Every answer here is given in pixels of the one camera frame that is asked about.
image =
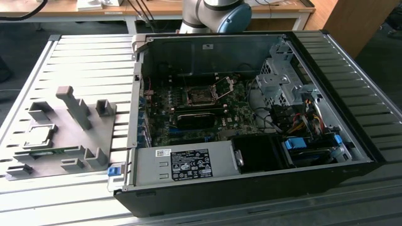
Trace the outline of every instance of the gray floor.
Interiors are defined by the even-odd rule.
[[[167,25],[166,31],[171,32],[179,24],[181,22],[175,21],[170,24],[162,22],[159,25],[161,27]],[[143,25],[138,29],[139,32],[150,32]],[[377,32],[357,61],[396,104],[402,106],[402,82],[400,82],[402,40],[388,37],[389,29],[385,26],[385,29]],[[22,89],[51,34],[114,33],[127,33],[125,23],[43,23],[43,31],[36,31],[34,24],[0,24],[0,56],[15,72],[15,76],[0,83],[0,90]],[[18,91],[0,92],[0,123],[4,121],[18,94]]]

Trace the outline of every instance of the blue latch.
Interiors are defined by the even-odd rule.
[[[120,176],[122,175],[122,167],[110,167],[107,169],[107,175],[110,177],[112,177],[112,176]]]
[[[338,144],[342,144],[342,142],[344,142],[342,137],[340,135],[336,135],[334,138],[336,138]]]
[[[287,139],[287,141],[285,142],[285,145],[286,145],[287,149],[297,149],[297,148],[307,147],[305,139],[302,137]]]

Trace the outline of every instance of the sticker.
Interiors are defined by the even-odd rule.
[[[170,153],[171,153],[171,149],[159,149],[155,151],[155,156],[157,157],[170,156]]]
[[[170,153],[175,181],[213,177],[209,149]]]
[[[202,49],[214,49],[214,44],[205,44]]]
[[[106,12],[106,14],[108,15],[119,15],[119,14],[123,14],[123,12]]]

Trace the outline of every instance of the warning label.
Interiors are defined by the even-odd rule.
[[[209,149],[171,152],[170,159],[175,181],[213,177]]]

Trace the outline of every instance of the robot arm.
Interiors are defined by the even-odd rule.
[[[181,33],[242,32],[251,14],[243,0],[185,0]]]

